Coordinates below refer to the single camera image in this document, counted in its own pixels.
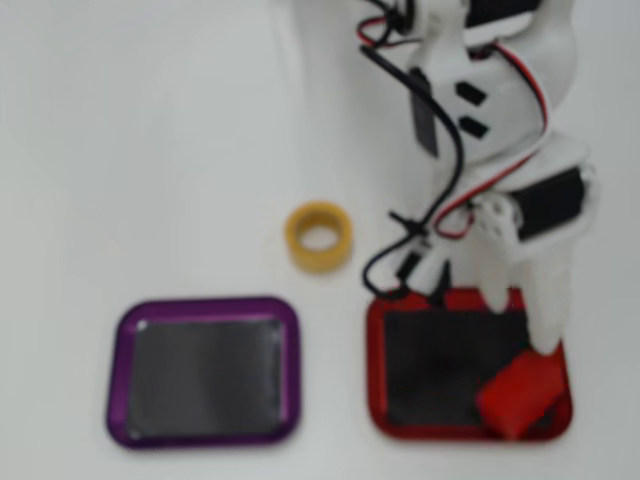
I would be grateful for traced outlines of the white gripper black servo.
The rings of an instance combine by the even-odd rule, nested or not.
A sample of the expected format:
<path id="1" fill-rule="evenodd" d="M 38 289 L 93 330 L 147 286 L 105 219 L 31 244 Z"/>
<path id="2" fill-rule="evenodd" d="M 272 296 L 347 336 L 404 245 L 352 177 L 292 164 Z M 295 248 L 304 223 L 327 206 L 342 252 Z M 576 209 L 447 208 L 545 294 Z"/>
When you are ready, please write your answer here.
<path id="1" fill-rule="evenodd" d="M 571 317 L 571 241 L 590 227 L 599 181 L 585 143 L 553 133 L 515 173 L 478 200 L 471 259 L 478 288 L 493 313 L 517 287 L 531 346 L 555 352 Z"/>

